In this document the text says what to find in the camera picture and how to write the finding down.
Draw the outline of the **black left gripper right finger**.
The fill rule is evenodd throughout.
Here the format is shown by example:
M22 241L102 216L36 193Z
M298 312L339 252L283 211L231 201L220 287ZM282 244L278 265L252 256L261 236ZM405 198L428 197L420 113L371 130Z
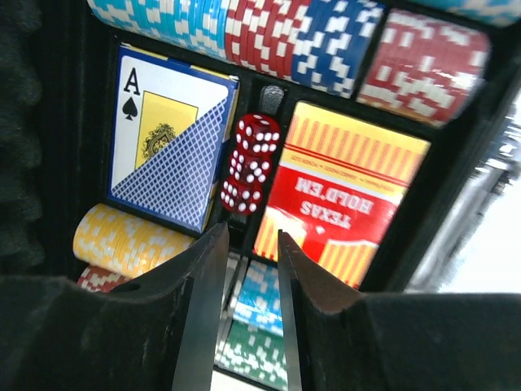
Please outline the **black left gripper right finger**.
M278 233L291 390L517 390L517 294L362 293Z

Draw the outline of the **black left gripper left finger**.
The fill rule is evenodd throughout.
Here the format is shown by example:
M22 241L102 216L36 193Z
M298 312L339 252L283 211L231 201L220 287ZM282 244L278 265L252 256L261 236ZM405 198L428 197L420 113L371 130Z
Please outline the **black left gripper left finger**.
M207 390L229 232L108 293L61 277L1 279L4 390Z

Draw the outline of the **red die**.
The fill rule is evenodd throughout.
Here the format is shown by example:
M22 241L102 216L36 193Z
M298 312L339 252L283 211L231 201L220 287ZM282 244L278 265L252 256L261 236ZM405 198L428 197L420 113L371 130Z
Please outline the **red die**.
M231 175L224 180L219 192L219 198L229 212L245 216L258 210L262 196L261 185L240 182Z
M238 149L230 155L229 175L244 183L264 183L268 178L273 163L266 156L251 156Z
M281 142L279 124L270 116L248 113L237 122L237 148L252 156L271 155Z

